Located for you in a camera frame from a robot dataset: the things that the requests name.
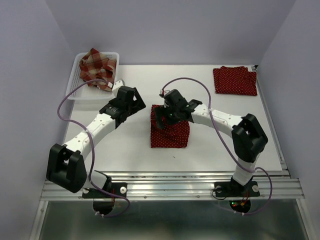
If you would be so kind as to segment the red polka dot skirt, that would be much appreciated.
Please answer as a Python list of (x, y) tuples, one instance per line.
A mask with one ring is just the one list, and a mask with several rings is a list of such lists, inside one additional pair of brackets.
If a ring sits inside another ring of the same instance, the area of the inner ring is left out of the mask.
[(216, 94), (257, 96), (257, 73), (247, 67), (226, 67), (213, 69)]
[(163, 120), (164, 129), (157, 127), (155, 108), (160, 105), (153, 104), (150, 113), (150, 147), (151, 148), (186, 148), (190, 136), (190, 124), (182, 121), (169, 125)]

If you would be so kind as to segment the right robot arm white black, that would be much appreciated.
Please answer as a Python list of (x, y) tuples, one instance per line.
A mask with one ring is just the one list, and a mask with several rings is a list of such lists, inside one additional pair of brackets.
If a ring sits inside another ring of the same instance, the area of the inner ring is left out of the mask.
[(218, 137), (225, 134), (232, 139), (234, 151), (231, 157), (236, 163), (230, 181), (216, 183), (216, 193), (221, 198), (236, 197), (252, 190), (250, 186), (256, 171), (256, 162), (268, 143), (268, 137), (257, 118), (232, 115), (210, 109), (199, 100), (187, 101), (177, 89), (161, 94), (164, 104), (154, 108), (156, 126), (190, 122), (215, 129)]

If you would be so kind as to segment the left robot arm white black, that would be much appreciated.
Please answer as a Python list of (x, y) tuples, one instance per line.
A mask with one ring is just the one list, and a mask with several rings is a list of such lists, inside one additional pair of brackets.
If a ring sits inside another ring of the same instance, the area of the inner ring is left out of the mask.
[(102, 107), (93, 121), (82, 131), (64, 144), (54, 144), (48, 157), (46, 178), (60, 187), (77, 193), (84, 188), (94, 188), (100, 197), (111, 193), (110, 177), (86, 169), (85, 160), (91, 155), (95, 160), (95, 146), (108, 134), (116, 130), (128, 117), (146, 107), (137, 88), (120, 86), (116, 97)]

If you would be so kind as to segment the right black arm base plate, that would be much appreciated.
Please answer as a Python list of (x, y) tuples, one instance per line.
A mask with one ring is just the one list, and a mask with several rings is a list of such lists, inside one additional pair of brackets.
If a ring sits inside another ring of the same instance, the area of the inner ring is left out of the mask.
[(260, 189), (256, 181), (249, 181), (246, 185), (233, 181), (218, 181), (214, 183), (214, 191), (218, 198), (242, 198), (244, 196), (259, 197)]

